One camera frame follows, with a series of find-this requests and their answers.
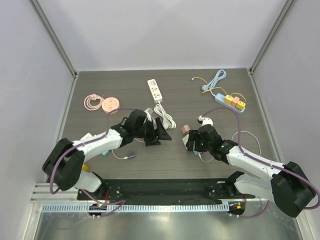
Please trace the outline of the small pink charger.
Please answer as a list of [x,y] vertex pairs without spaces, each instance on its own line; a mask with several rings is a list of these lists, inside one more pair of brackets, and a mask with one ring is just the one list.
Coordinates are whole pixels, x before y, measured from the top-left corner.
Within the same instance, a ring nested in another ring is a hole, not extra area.
[[181,131],[182,131],[182,134],[183,135],[187,135],[187,134],[189,134],[189,132],[190,132],[190,126],[187,124],[187,125],[184,125],[182,128],[181,128]]

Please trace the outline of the dark grey charger plug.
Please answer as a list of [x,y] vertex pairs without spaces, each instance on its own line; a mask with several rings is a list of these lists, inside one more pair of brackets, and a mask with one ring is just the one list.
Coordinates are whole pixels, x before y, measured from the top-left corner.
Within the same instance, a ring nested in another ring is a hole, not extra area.
[[130,152],[126,156],[127,159],[133,159],[134,157],[135,157],[135,153],[134,152]]

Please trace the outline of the white power strip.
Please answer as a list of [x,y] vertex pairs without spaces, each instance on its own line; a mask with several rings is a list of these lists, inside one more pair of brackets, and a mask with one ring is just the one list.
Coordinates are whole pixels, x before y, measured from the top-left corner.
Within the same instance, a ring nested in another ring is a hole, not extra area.
[[147,81],[151,96],[155,104],[161,103],[163,101],[163,96],[155,79],[150,79]]

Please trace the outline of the teal charger plug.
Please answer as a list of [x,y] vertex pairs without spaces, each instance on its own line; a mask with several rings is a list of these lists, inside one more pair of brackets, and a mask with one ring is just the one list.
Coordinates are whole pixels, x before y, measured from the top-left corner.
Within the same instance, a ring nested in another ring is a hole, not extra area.
[[109,154],[108,150],[102,153],[103,156],[107,156],[108,154]]

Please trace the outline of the round pink power socket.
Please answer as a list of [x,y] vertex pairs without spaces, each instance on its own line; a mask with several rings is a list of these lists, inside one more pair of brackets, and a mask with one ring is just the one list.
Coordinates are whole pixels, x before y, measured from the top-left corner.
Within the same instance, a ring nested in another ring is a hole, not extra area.
[[102,101],[101,108],[106,114],[115,114],[119,111],[120,101],[116,97],[108,97]]

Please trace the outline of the white cube plug adapter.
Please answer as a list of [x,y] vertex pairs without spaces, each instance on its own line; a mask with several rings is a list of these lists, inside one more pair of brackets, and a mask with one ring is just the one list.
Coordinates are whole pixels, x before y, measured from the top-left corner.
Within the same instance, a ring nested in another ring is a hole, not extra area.
[[90,138],[92,138],[93,136],[88,132],[87,134],[85,134],[80,140],[81,141],[86,141]]

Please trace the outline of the yellow cube plug adapter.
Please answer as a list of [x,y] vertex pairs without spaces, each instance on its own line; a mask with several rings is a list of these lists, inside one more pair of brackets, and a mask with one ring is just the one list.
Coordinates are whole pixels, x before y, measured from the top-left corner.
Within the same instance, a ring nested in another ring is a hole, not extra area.
[[89,171],[89,167],[85,164],[82,165],[82,170],[88,172]]

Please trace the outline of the white cube socket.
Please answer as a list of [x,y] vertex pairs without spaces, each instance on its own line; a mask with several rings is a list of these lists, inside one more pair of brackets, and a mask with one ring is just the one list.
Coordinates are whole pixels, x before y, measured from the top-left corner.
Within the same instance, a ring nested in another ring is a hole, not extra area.
[[187,142],[189,140],[189,134],[185,135],[183,138],[182,138],[182,142],[183,142],[183,146],[187,149]]

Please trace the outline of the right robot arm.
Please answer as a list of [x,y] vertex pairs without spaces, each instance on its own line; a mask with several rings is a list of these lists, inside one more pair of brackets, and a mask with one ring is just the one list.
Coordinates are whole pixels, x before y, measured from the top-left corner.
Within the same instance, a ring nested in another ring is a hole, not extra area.
[[318,194],[298,164],[292,161],[281,164],[253,154],[237,142],[223,140],[210,124],[190,130],[184,143],[189,152],[210,153],[214,160],[243,169],[226,180],[225,191],[231,198],[261,197],[295,218],[309,208],[308,204]]

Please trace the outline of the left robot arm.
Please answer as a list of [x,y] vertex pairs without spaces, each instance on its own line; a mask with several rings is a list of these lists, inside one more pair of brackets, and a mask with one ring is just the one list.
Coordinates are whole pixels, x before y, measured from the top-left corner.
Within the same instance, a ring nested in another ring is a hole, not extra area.
[[50,180],[50,193],[76,188],[95,200],[102,199],[108,191],[107,183],[98,174],[83,170],[83,164],[103,152],[122,148],[136,138],[143,139],[147,147],[172,139],[159,117],[149,120],[141,109],[133,109],[120,123],[85,140],[62,138],[42,166]]

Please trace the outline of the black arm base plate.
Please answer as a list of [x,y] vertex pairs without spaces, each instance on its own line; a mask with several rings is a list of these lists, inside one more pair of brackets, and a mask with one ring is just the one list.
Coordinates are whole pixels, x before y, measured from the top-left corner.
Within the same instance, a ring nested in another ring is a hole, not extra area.
[[226,178],[104,179],[102,200],[125,200],[127,205],[204,205],[244,195],[227,185]]

